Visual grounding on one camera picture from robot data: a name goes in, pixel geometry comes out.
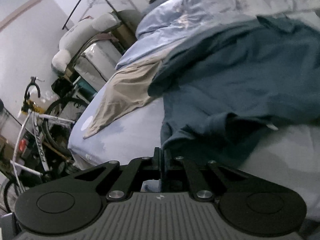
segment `bicycle wheel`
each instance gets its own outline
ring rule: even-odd
[[[15,180],[9,180],[3,192],[4,206],[8,213],[14,212],[14,205],[19,195],[20,190],[17,182]]]
[[[64,119],[78,121],[88,104],[78,98],[61,98],[53,102],[45,114],[59,116]],[[68,141],[71,134],[71,127],[64,127],[58,124],[51,124],[51,121],[44,119],[42,124],[43,132],[50,144],[66,156],[71,156],[68,150]]]

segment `gray ribbed plate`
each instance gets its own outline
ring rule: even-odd
[[[184,193],[134,193],[131,199],[111,203],[102,216],[80,232],[65,236],[21,233],[16,240],[301,240],[296,233],[276,238],[249,236],[224,222],[214,206]]]

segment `metal screw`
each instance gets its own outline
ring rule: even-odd
[[[198,198],[211,198],[213,196],[212,192],[208,190],[200,190],[197,192]]]
[[[122,198],[124,196],[124,192],[121,190],[114,190],[109,193],[109,197],[111,198]]]

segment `white bicycle frame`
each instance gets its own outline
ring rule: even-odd
[[[31,172],[31,173],[39,176],[39,177],[43,176],[43,173],[40,173],[39,171],[35,171],[33,169],[27,168],[27,167],[25,167],[25,166],[23,166],[23,165],[21,165],[21,164],[16,162],[18,148],[19,148],[19,142],[20,142],[20,140],[22,139],[22,137],[24,135],[24,131],[25,131],[26,125],[27,125],[28,120],[30,119],[30,117],[32,115],[33,115],[34,136],[35,136],[35,139],[36,139],[36,144],[37,144],[38,152],[39,152],[40,159],[41,159],[41,162],[42,162],[42,166],[43,166],[45,172],[50,171],[50,169],[49,169],[47,160],[46,160],[45,155],[44,155],[44,150],[43,150],[43,147],[42,147],[42,140],[41,140],[40,135],[39,135],[39,126],[38,126],[38,123],[37,123],[37,119],[38,118],[48,119],[48,120],[51,120],[51,123],[57,124],[57,125],[60,125],[60,126],[64,126],[64,127],[70,127],[71,124],[75,124],[75,121],[72,121],[72,120],[63,119],[63,118],[60,118],[60,117],[57,117],[57,116],[48,115],[48,114],[39,114],[39,113],[33,112],[31,110],[28,111],[28,115],[27,115],[25,121],[22,124],[22,127],[20,129],[16,145],[14,147],[12,160],[10,161],[10,163],[13,166],[14,176],[17,179],[17,184],[19,186],[20,192],[24,192],[24,188],[22,187],[22,185],[21,185],[21,183],[19,181],[18,172],[17,172],[16,167],[19,167],[19,168],[21,168],[21,169],[23,169],[25,171]]]

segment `white pillow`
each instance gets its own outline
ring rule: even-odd
[[[103,32],[117,24],[117,20],[110,13],[105,13],[92,21],[92,27],[98,32]]]
[[[92,22],[92,19],[84,19],[73,26],[60,39],[59,49],[66,49],[71,57],[73,57],[85,42],[99,33],[99,31],[92,27]]]
[[[105,13],[93,20],[84,19],[63,35],[60,39],[59,49],[68,50],[71,57],[73,57],[94,35],[97,35],[116,24],[116,19],[109,13]]]
[[[64,73],[70,61],[71,55],[69,51],[63,49],[58,51],[58,53],[54,55],[51,63],[52,67],[54,67],[55,70],[57,70],[60,73]]]

